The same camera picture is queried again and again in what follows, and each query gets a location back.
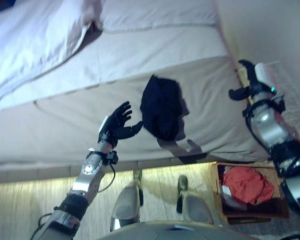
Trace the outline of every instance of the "robotic hand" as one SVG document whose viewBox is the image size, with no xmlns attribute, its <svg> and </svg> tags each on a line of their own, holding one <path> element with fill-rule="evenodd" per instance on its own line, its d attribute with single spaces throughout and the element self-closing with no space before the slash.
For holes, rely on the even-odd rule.
<svg viewBox="0 0 300 240">
<path fill-rule="evenodd" d="M 118 162 L 118 156 L 113 149 L 117 146 L 118 140 L 133 137 L 143 126 L 140 121 L 134 126 L 125 127 L 125 123 L 131 119 L 130 108 L 131 105 L 127 101 L 112 115 L 105 117 L 99 130 L 97 148 L 89 148 L 90 153 L 72 189 L 61 205 L 54 208 L 48 221 L 39 225 L 30 240 L 71 240 L 76 235 L 80 221 L 97 193 L 106 190 L 115 179 L 116 172 L 112 164 Z M 113 179 L 105 189 L 99 190 L 107 165 L 113 170 Z"/>
<path fill-rule="evenodd" d="M 229 96 L 236 101 L 249 100 L 243 111 L 247 128 L 270 154 L 278 176 L 283 178 L 281 188 L 289 206 L 300 214 L 300 141 L 281 116 L 285 103 L 283 95 L 276 92 L 273 70 L 263 63 L 239 63 L 244 66 L 239 70 L 243 87 L 230 90 Z"/>
</svg>

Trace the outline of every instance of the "red cloth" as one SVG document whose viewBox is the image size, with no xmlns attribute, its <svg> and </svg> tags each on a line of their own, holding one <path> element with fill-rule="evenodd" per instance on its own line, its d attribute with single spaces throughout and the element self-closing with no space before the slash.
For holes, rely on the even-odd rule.
<svg viewBox="0 0 300 240">
<path fill-rule="evenodd" d="M 268 201 L 275 187 L 267 177 L 252 167 L 235 166 L 223 175 L 223 184 L 230 188 L 231 195 L 244 203 L 259 204 Z"/>
</svg>

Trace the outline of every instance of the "pillow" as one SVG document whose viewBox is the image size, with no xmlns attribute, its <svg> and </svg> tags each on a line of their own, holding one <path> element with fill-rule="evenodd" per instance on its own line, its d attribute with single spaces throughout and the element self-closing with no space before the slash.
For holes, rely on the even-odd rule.
<svg viewBox="0 0 300 240">
<path fill-rule="evenodd" d="M 104 0 L 99 27 L 127 32 L 182 25 L 214 25 L 213 0 Z"/>
<path fill-rule="evenodd" d="M 0 99 L 76 52 L 94 20 L 94 3 L 27 0 L 0 12 Z"/>
</svg>

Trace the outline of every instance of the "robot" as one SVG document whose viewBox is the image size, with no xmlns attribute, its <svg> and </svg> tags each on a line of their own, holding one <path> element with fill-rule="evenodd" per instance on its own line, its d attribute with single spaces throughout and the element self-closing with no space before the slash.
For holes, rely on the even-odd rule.
<svg viewBox="0 0 300 240">
<path fill-rule="evenodd" d="M 248 99 L 247 109 L 243 111 L 247 128 L 269 153 L 278 176 L 283 178 L 281 188 L 289 206 L 300 214 L 300 141 L 281 116 L 285 110 L 283 95 L 277 94 L 274 74 L 270 67 L 263 63 L 253 65 L 246 60 L 240 60 L 239 63 L 243 67 L 241 74 L 239 72 L 243 87 L 230 90 L 229 96 L 236 101 Z M 112 180 L 109 186 L 99 190 L 100 181 L 108 166 L 113 170 L 115 177 L 113 165 L 118 162 L 118 156 L 113 149 L 118 140 L 133 137 L 143 126 L 143 123 L 139 122 L 134 126 L 125 127 L 126 121 L 131 119 L 130 108 L 129 102 L 125 102 L 104 119 L 99 129 L 97 147 L 89 149 L 90 152 L 72 189 L 60 206 L 54 208 L 47 222 L 40 224 L 34 231 L 30 240 L 73 239 L 88 206 L 99 192 L 106 190 L 113 182 Z M 182 200 L 178 202 L 183 203 L 181 208 L 189 221 L 139 222 L 139 207 L 143 203 L 140 179 L 140 172 L 134 172 L 133 181 L 121 192 L 114 206 L 110 227 L 112 232 L 100 240 L 256 239 L 209 223 L 195 221 L 189 208 L 196 206 L 199 199 L 195 195 L 181 191 L 182 182 L 178 188 Z M 130 211 L 126 212 L 126 215 L 118 214 L 120 212 L 118 209 L 127 204 L 130 205 Z M 300 234 L 285 239 L 300 239 Z"/>
</svg>

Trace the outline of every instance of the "black cloth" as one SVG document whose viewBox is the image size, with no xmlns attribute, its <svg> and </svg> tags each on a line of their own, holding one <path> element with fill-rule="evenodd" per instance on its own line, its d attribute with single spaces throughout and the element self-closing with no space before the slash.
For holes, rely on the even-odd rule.
<svg viewBox="0 0 300 240">
<path fill-rule="evenodd" d="M 182 114 L 180 87 L 176 81 L 152 75 L 146 85 L 140 109 L 143 126 L 155 137 L 173 140 L 179 131 Z"/>
</svg>

